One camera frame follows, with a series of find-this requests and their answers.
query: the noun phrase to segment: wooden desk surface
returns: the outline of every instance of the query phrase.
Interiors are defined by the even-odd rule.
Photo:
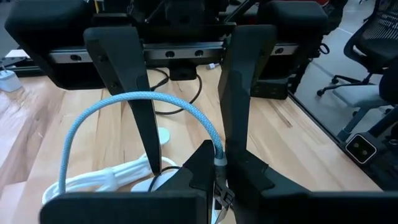
[[[220,70],[208,72],[202,67],[198,72],[203,91],[195,106],[224,139],[217,94]],[[149,71],[152,85],[162,78],[162,74]],[[23,90],[0,92],[0,191],[4,189],[0,223],[37,223],[42,194],[58,179],[63,140],[73,120],[109,96],[106,90],[64,91],[47,77],[25,78],[23,83]],[[190,100],[197,90],[198,80],[194,80],[168,82],[157,91]],[[159,111],[176,108],[163,102],[155,102],[155,107]],[[178,164],[209,138],[201,124],[185,111],[157,116],[157,121],[171,133],[162,153]],[[252,98],[248,149],[310,190],[380,190],[290,99]],[[135,160],[143,152],[128,104],[111,105],[91,115],[80,127],[68,176]]]

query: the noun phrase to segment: black power cable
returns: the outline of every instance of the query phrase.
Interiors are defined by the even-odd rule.
[[[179,169],[179,168],[181,168],[181,167],[179,167],[179,166],[164,167],[164,168],[161,170],[160,174],[156,175],[156,176],[152,179],[152,182],[150,183],[149,188],[148,188],[148,192],[151,192],[151,191],[152,191],[152,188],[154,187],[156,180],[160,177],[160,175],[162,175],[162,173],[163,173],[164,171],[167,171],[167,170],[169,170],[169,169]]]
[[[150,70],[163,73],[163,74],[166,76],[166,78],[164,78],[164,79],[163,79],[162,81],[160,81],[158,84],[156,84],[155,86],[152,86],[152,87],[150,88],[151,91],[155,91],[156,88],[158,88],[158,87],[160,87],[160,86],[166,84],[166,83],[170,80],[169,75],[168,75],[167,73],[165,73],[164,71],[162,71],[162,70],[160,70],[160,69],[157,69],[157,68],[151,68]],[[202,89],[202,86],[203,86],[203,82],[202,82],[202,80],[201,80],[201,78],[200,78],[200,76],[199,76],[198,74],[197,74],[197,78],[199,79],[199,89],[198,89],[198,92],[196,93],[196,95],[192,98],[192,100],[189,101],[190,104],[192,104],[193,102],[195,102],[195,100],[197,100],[197,98],[199,97],[199,95],[200,95],[200,93],[201,93],[201,89]],[[183,111],[183,110],[184,110],[184,109],[178,109],[178,110],[175,110],[175,111],[168,111],[168,112],[155,111],[155,114],[158,114],[158,115],[172,115],[172,114],[179,113],[179,112],[181,112],[181,111]]]

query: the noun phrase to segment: floor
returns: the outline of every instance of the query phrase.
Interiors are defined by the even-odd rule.
[[[303,80],[296,92],[297,98],[334,134],[337,134],[352,118],[353,108],[347,107],[334,96],[331,91],[326,92],[321,98],[316,95],[318,89],[330,84],[334,74],[346,75],[363,79],[367,73],[358,63],[346,58],[343,48],[351,35],[362,25],[362,20],[373,10],[374,0],[364,1],[349,0],[345,7],[343,21],[337,30],[324,38],[331,49],[330,54],[322,55],[315,59],[309,66]],[[0,3],[0,56],[17,47],[4,30],[4,22],[11,9],[12,3]],[[380,77],[372,80],[378,83]],[[372,110],[360,122],[354,133],[366,131],[383,117],[382,110]]]

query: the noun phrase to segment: coiled white cable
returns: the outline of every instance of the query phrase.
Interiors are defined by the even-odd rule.
[[[177,166],[169,158],[162,157],[162,161],[171,166]],[[77,192],[97,187],[96,192],[113,192],[124,185],[151,175],[151,173],[148,157],[144,154],[135,161],[69,178],[66,181],[66,190],[67,192]],[[43,205],[59,194],[58,182],[56,182],[44,192],[42,197]]]

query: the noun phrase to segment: office chair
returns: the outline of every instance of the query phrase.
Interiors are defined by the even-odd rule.
[[[325,87],[317,91],[318,96],[342,86],[367,85],[373,74],[383,75],[390,61],[398,55],[398,1],[376,0],[374,12],[347,42],[344,54],[363,65],[369,75],[362,81],[335,75],[331,80],[332,84],[337,84],[338,79],[349,83]]]
[[[396,86],[398,86],[398,57],[391,61],[391,66],[384,72],[379,85],[343,86],[333,90],[333,94],[348,106],[359,108],[351,121],[337,134],[337,138],[346,141],[369,110],[397,104],[398,89]]]

